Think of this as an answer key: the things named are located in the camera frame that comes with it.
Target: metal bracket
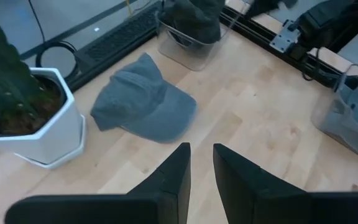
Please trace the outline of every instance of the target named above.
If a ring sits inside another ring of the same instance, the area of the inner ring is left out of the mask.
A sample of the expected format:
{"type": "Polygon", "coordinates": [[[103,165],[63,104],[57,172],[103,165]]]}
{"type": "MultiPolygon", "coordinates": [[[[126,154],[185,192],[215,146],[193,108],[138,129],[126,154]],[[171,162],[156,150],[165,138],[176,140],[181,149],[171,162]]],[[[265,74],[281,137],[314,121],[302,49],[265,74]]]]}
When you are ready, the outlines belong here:
{"type": "Polygon", "coordinates": [[[285,53],[293,44],[298,42],[298,37],[301,32],[298,29],[294,29],[293,31],[289,29],[293,23],[293,21],[289,20],[284,23],[283,29],[270,42],[271,47],[281,53],[285,53]]]}

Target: green plant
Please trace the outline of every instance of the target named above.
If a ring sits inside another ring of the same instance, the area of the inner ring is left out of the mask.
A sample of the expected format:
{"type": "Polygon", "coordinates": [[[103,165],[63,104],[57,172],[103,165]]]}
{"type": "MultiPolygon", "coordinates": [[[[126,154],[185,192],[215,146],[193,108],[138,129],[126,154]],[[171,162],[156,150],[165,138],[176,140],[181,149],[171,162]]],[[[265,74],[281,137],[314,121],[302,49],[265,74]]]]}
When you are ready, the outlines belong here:
{"type": "Polygon", "coordinates": [[[14,122],[14,126],[27,126],[25,131],[8,130],[6,133],[21,134],[36,131],[31,129],[42,125],[50,116],[48,111],[42,111],[44,105],[53,100],[55,99],[48,91],[45,91],[44,85],[20,60],[17,49],[8,43],[5,33],[0,27],[0,120],[3,123],[12,123],[12,121],[20,119],[20,121],[14,122]]]}

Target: cactus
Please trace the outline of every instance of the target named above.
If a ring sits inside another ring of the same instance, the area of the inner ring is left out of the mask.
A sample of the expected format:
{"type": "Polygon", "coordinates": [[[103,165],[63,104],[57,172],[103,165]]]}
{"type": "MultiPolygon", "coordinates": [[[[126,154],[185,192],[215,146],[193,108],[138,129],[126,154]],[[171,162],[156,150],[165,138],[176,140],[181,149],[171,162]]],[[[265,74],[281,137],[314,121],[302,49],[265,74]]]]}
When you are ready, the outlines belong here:
{"type": "Polygon", "coordinates": [[[0,27],[0,116],[14,118],[20,111],[34,119],[34,103],[51,100],[44,86],[35,79],[29,67],[20,60],[17,49],[8,43],[0,27]]]}

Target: cap brim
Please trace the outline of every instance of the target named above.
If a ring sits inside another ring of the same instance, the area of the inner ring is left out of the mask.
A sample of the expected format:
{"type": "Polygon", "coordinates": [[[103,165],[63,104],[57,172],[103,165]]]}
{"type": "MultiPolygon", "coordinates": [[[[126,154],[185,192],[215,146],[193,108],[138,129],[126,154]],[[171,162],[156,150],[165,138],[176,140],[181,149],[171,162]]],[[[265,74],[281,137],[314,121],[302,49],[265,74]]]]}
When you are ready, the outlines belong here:
{"type": "Polygon", "coordinates": [[[156,142],[172,142],[180,138],[193,121],[197,104],[185,92],[168,82],[166,84],[165,99],[154,112],[121,127],[156,142]]]}

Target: black cloth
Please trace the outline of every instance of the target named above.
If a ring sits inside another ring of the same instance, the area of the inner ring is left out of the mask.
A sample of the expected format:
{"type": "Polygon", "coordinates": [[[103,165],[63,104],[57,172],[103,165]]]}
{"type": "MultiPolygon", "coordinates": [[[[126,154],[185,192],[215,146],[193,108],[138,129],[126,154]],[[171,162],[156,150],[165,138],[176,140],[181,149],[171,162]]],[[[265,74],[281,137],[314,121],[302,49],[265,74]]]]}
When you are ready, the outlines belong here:
{"type": "Polygon", "coordinates": [[[160,19],[204,44],[213,44],[221,39],[219,15],[224,5],[225,0],[165,0],[160,19]]]}

